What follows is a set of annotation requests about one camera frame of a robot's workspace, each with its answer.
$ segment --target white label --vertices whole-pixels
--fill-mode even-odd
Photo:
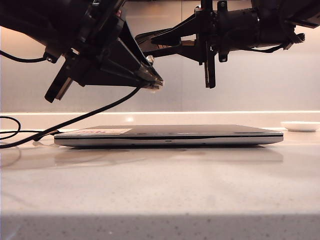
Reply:
[[[72,132],[68,132],[67,134],[84,134],[84,135],[117,135],[124,134],[130,131],[132,128],[110,128],[110,129],[81,129]]]

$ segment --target wall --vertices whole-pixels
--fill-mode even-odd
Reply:
[[[173,27],[187,18],[197,1],[128,2],[127,21],[134,35]],[[229,1],[230,9],[249,7]],[[204,67],[178,55],[155,59],[165,80],[161,91],[142,90],[112,112],[157,111],[299,111],[320,110],[320,29],[297,28],[307,40],[274,54],[232,52],[227,63],[216,61],[214,89],[205,88]],[[42,56],[44,47],[29,37],[2,28],[1,49],[22,58]],[[57,64],[18,63],[1,58],[2,112],[87,112],[113,102],[130,87],[73,83],[62,99],[48,103],[44,95],[59,71]]]

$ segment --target silver laptop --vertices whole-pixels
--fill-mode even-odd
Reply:
[[[95,126],[54,136],[69,147],[263,145],[283,141],[280,131],[240,125]]]

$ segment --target black cable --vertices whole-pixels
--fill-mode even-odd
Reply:
[[[103,106],[103,107],[101,107],[101,108],[99,108],[97,110],[88,112],[88,113],[86,113],[84,115],[75,117],[73,119],[70,119],[70,120],[65,121],[63,123],[60,123],[60,124],[55,125],[53,127],[50,127],[47,130],[41,131],[41,132],[39,132],[37,134],[34,134],[32,136],[29,136],[29,137],[26,137],[26,138],[24,138],[22,140],[19,140],[19,141],[13,142],[13,143],[0,145],[0,149],[12,148],[12,147],[16,147],[18,145],[24,144],[24,143],[32,141],[32,140],[38,140],[39,138],[42,138],[42,137],[44,137],[44,136],[46,136],[48,134],[52,134],[52,133],[56,132],[57,129],[63,128],[63,127],[68,126],[70,124],[74,124],[74,123],[76,123],[76,122],[78,122],[80,120],[86,119],[86,118],[91,117],[91,116],[93,116],[95,114],[98,114],[98,113],[101,113],[101,112],[106,111],[108,109],[111,109],[111,108],[113,108],[113,107],[125,102],[126,100],[130,99],[131,97],[133,97],[140,89],[141,89],[141,87],[138,86],[131,93],[129,93],[127,96],[124,96],[123,98],[121,98],[118,101],[115,101],[115,102],[113,102],[113,103],[111,103],[109,105]]]
[[[1,119],[10,119],[10,120],[12,120],[12,121],[14,121],[14,122],[16,122],[16,123],[18,124],[18,129],[17,129],[16,131],[12,131],[12,132],[0,132],[0,134],[5,134],[5,133],[7,133],[7,134],[12,134],[12,133],[13,133],[13,134],[10,135],[10,136],[0,137],[0,140],[12,138],[12,137],[14,137],[15,135],[17,135],[17,134],[20,132],[20,130],[21,130],[21,123],[20,123],[17,119],[15,119],[15,118],[13,118],[13,117],[10,117],[10,116],[0,116],[0,118],[1,118]]]
[[[20,63],[39,63],[39,62],[43,62],[43,61],[47,60],[46,57],[40,57],[40,58],[35,58],[35,59],[23,59],[23,58],[19,58],[16,56],[12,56],[12,55],[10,55],[4,51],[1,51],[1,50],[0,50],[0,55],[6,57],[8,59],[11,59],[13,61],[20,62]]]

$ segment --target white dish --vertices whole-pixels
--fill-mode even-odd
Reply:
[[[282,121],[281,126],[291,132],[315,132],[320,129],[320,121]]]

